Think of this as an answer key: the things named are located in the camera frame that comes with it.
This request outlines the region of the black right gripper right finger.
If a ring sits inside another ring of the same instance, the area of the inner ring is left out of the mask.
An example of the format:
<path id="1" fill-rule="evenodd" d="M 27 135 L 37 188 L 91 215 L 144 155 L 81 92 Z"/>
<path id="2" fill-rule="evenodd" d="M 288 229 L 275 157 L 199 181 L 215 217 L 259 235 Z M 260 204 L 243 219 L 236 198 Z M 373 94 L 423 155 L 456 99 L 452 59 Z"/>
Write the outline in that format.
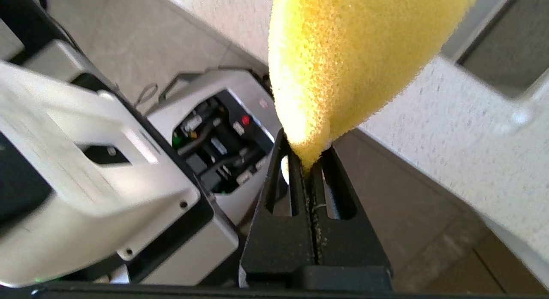
<path id="1" fill-rule="evenodd" d="M 391 291 L 392 266 L 353 184 L 331 147 L 310 173 L 310 213 L 320 289 Z"/>

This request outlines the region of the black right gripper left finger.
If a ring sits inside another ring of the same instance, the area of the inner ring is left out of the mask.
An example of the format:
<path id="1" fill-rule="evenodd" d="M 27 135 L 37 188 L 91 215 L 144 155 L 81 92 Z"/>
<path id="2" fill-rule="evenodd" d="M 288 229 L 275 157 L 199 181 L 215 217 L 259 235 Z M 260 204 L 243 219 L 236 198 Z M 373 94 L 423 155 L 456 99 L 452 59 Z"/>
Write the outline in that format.
<path id="1" fill-rule="evenodd" d="M 282 159 L 288 158 L 290 216 L 273 213 Z M 300 159 L 280 130 L 267 167 L 239 264 L 239 287 L 290 287 L 294 274 L 314 263 L 311 219 Z"/>

